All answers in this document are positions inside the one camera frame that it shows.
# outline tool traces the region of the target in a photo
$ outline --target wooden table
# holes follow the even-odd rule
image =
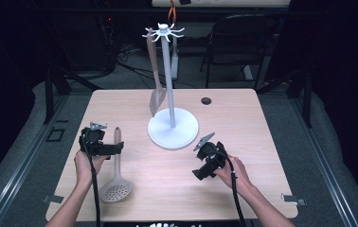
[[[251,89],[175,89],[175,107],[185,109],[198,120],[199,133],[187,147],[166,150],[150,139],[147,127],[151,119],[149,101],[152,90],[100,90],[91,97],[76,140],[66,161],[55,195],[68,197],[76,172],[75,153],[81,129],[90,122],[108,124],[103,142],[114,143],[114,129],[120,127],[125,147],[121,154],[122,177],[133,183],[131,194],[123,201],[100,201],[103,221],[157,220],[226,220],[238,219],[232,191],[218,178],[199,181],[191,172],[205,162],[196,158],[193,148],[200,138],[215,132],[210,139],[221,141],[228,153],[244,162],[251,182],[287,218],[297,215],[297,208],[281,199],[292,195],[273,138],[268,129],[258,97]],[[205,105],[203,97],[212,102]],[[167,99],[159,110],[168,108]],[[107,160],[98,175],[98,187],[114,176],[114,159]],[[255,218],[241,200],[245,218]],[[51,203],[46,213],[50,219],[61,204]],[[90,189],[78,221],[96,220],[93,189]]]

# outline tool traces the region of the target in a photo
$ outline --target human arm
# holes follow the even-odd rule
[[[109,156],[92,157],[93,165],[97,173],[99,173],[103,161],[108,157]],[[77,176],[76,185],[66,202],[47,223],[47,227],[67,227],[75,225],[82,203],[92,184],[91,166],[87,154],[79,150],[75,156],[75,165]]]
[[[294,226],[294,224],[265,199],[261,192],[250,182],[242,161],[238,157],[228,156],[235,169],[238,193],[253,209],[262,226]],[[215,170],[214,173],[217,174],[228,187],[232,187],[231,170],[227,160],[225,166]]]

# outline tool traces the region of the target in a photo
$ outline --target dark background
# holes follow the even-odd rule
[[[150,1],[114,1],[111,8],[148,8]],[[94,1],[37,1],[40,7],[93,7]],[[0,0],[0,162],[8,152],[33,107],[31,89],[44,81],[55,65],[73,70],[114,70],[122,40],[136,43],[143,27],[154,25],[154,17],[130,15],[132,20],[112,16],[54,15],[39,17],[22,9],[32,1]],[[290,12],[331,11],[341,23],[322,20],[286,19],[267,72],[277,79],[303,66],[315,54],[313,90],[322,98],[343,150],[344,162],[358,183],[358,2],[292,1]],[[113,26],[110,38],[99,26]],[[321,31],[331,27],[325,48],[314,49]],[[138,27],[128,30],[127,27]],[[85,44],[81,49],[72,46]]]

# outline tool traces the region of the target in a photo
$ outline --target skimmer ladle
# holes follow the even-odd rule
[[[115,128],[115,144],[121,140],[120,127]],[[99,191],[99,198],[103,201],[120,201],[132,190],[132,183],[120,176],[120,154],[115,155],[115,176]]]

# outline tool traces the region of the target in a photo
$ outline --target black cable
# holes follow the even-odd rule
[[[84,141],[84,134],[81,134],[81,140],[82,143],[84,144],[84,151],[87,154],[88,157],[88,161],[90,162],[90,167],[91,167],[91,176],[92,176],[92,180],[93,180],[93,189],[94,189],[94,200],[96,202],[96,212],[97,212],[97,227],[101,226],[101,222],[100,222],[100,211],[99,211],[99,198],[98,198],[98,182],[97,182],[97,171],[94,168],[93,165],[93,158],[92,155],[88,152],[87,150],[87,146],[85,146],[85,141]]]
[[[147,70],[147,69],[135,68],[135,67],[132,67],[132,66],[130,66],[130,65],[124,64],[124,63],[122,63],[122,62],[118,62],[117,64],[120,65],[120,66],[122,66],[122,67],[124,67],[124,68],[126,68],[126,69],[128,69],[128,70],[130,70],[130,71],[132,71],[132,72],[134,72],[134,73],[136,73],[136,74],[141,78],[141,80],[143,81],[143,83],[144,83],[148,88],[150,88],[150,86],[146,83],[146,81],[144,81],[143,77],[144,77],[144,78],[147,78],[147,79],[153,79],[153,77],[152,77],[152,76],[147,76],[147,75],[145,75],[145,74],[143,74],[143,73],[140,73],[140,72],[137,72],[137,71],[147,72],[147,73],[150,73],[150,74],[152,73],[152,71]]]
[[[144,74],[141,74],[141,73],[136,72],[136,71],[142,71],[142,72],[147,72],[147,73],[152,74],[152,71],[151,71],[151,70],[132,67],[132,66],[127,65],[127,64],[124,64],[124,63],[122,63],[122,62],[118,62],[117,64],[120,65],[120,66],[122,66],[122,67],[124,67],[124,68],[126,68],[126,69],[129,69],[129,70],[131,70],[131,71],[137,73],[139,76],[145,77],[145,78],[147,78],[147,79],[153,79],[153,77],[149,77],[149,76],[146,76],[146,75],[144,75]],[[163,79],[165,78],[165,76],[164,76],[164,75],[161,75],[161,74],[158,74],[158,76],[159,76],[160,78],[162,78],[162,79],[160,79],[161,84],[166,85],[166,82],[164,82],[164,80],[163,80]],[[187,86],[189,86],[189,87],[198,89],[198,87],[196,87],[196,86],[194,86],[194,85],[192,85],[192,84],[185,83],[185,82],[178,82],[178,81],[173,81],[173,82],[172,82],[172,86],[174,86],[175,83],[176,83],[176,84],[184,84],[184,85],[187,85]]]
[[[235,205],[236,205],[236,209],[238,211],[241,226],[245,227],[246,222],[244,221],[241,205],[239,204],[238,190],[236,189],[236,179],[237,179],[237,177],[235,175],[235,168],[233,167],[232,162],[229,160],[229,157],[226,156],[226,160],[228,161],[229,166],[230,166],[230,170],[231,170],[233,199],[235,200]]]

